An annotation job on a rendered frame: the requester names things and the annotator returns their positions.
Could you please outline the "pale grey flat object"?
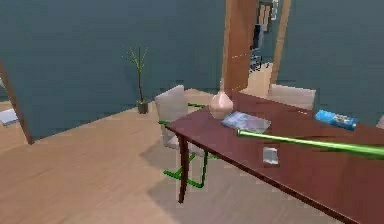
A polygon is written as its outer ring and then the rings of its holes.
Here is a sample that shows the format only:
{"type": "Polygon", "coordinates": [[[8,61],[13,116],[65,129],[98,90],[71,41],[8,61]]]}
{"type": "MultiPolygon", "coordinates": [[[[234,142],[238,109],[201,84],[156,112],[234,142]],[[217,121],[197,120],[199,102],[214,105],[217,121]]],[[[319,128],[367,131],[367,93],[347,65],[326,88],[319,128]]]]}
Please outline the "pale grey flat object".
{"type": "Polygon", "coordinates": [[[0,112],[0,122],[3,126],[13,124],[18,121],[18,117],[14,109],[7,109],[0,112]]]}

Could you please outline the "thin green house plant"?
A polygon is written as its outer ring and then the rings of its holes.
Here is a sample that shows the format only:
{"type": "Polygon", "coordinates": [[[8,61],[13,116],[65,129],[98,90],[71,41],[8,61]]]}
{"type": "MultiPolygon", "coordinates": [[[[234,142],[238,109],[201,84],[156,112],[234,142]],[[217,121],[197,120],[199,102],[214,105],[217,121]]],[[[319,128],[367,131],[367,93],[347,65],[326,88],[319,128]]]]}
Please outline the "thin green house plant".
{"type": "Polygon", "coordinates": [[[138,82],[138,91],[139,99],[137,101],[137,109],[139,114],[147,114],[149,112],[148,101],[144,98],[143,87],[142,87],[142,73],[145,67],[145,58],[147,55],[148,49],[141,51],[141,47],[138,47],[137,50],[134,50],[132,47],[129,48],[127,52],[127,60],[131,62],[137,72],[137,82],[138,82]]]}

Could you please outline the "brown wooden room door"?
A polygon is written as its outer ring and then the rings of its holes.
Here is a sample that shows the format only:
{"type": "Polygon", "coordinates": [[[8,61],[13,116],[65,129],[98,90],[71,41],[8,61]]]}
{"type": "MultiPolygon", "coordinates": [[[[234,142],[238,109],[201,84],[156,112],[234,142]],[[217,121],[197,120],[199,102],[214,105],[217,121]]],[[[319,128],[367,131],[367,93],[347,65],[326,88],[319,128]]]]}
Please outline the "brown wooden room door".
{"type": "Polygon", "coordinates": [[[259,0],[226,0],[222,77],[228,96],[248,86],[258,3],[259,0]]]}

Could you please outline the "pink round vase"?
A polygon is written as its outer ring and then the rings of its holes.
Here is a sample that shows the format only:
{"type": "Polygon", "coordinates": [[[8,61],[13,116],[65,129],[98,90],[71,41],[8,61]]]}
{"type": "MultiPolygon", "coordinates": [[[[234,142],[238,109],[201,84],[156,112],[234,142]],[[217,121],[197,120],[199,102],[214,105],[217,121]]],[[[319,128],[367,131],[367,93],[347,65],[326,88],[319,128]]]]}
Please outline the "pink round vase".
{"type": "Polygon", "coordinates": [[[233,110],[233,102],[225,93],[224,87],[224,79],[221,79],[220,89],[218,93],[212,97],[209,104],[209,111],[215,119],[224,119],[233,110]]]}

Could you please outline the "blue rectangular box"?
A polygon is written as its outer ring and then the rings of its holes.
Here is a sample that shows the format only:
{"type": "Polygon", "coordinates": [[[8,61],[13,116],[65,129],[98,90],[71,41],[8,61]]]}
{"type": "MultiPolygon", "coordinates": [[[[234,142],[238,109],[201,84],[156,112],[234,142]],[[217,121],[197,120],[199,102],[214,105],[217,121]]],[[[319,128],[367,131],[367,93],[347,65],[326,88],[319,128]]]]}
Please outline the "blue rectangular box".
{"type": "Polygon", "coordinates": [[[319,110],[315,114],[315,119],[320,122],[351,131],[355,130],[358,123],[358,120],[356,118],[336,114],[325,110],[319,110]]]}

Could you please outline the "green baseball bat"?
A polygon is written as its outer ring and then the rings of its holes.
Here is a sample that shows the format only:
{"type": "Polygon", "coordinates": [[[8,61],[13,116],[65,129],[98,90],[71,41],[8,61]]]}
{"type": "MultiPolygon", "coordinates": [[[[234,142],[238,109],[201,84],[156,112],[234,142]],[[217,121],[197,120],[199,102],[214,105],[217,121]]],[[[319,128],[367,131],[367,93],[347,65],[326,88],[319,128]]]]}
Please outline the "green baseball bat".
{"type": "Polygon", "coordinates": [[[287,143],[308,145],[308,146],[314,146],[314,147],[321,147],[321,148],[327,148],[333,151],[352,152],[352,153],[361,154],[361,155],[368,156],[375,159],[384,159],[384,147],[378,147],[378,146],[304,140],[304,139],[249,132],[246,130],[237,130],[236,135],[239,137],[262,138],[262,139],[279,141],[279,142],[287,142],[287,143]]]}

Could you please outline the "dark red wooden table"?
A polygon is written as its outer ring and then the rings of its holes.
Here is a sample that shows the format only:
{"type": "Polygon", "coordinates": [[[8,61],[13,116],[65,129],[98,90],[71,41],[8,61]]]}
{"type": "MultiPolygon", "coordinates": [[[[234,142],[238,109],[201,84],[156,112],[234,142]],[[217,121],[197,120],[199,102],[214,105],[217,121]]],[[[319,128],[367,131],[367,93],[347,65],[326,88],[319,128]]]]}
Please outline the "dark red wooden table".
{"type": "MultiPolygon", "coordinates": [[[[354,131],[314,119],[314,113],[242,93],[234,109],[271,122],[270,135],[384,147],[384,130],[359,124],[354,131]]],[[[238,137],[207,107],[183,116],[167,128],[180,142],[182,178],[188,177],[189,142],[279,188],[345,224],[384,224],[384,159],[299,144],[238,137]],[[278,150],[279,163],[263,162],[263,148],[278,150]]]]}

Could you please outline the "blue grey magazine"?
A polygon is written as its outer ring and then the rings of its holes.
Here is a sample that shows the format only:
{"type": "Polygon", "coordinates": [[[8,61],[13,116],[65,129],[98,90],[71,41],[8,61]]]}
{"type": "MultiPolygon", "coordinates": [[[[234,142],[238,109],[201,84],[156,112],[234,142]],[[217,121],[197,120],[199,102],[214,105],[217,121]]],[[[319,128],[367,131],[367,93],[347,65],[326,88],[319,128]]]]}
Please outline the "blue grey magazine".
{"type": "Polygon", "coordinates": [[[271,125],[269,120],[238,111],[228,115],[221,123],[226,127],[255,133],[263,133],[271,125]]]}

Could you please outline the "small grey square object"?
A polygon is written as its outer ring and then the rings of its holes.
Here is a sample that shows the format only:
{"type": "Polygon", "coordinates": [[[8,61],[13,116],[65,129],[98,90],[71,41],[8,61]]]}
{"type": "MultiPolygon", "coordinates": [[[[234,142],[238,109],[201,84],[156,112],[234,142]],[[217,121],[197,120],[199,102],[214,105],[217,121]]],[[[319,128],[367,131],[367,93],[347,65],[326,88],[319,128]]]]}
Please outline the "small grey square object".
{"type": "Polygon", "coordinates": [[[277,165],[279,163],[278,150],[276,148],[264,147],[263,162],[272,165],[277,165]]]}

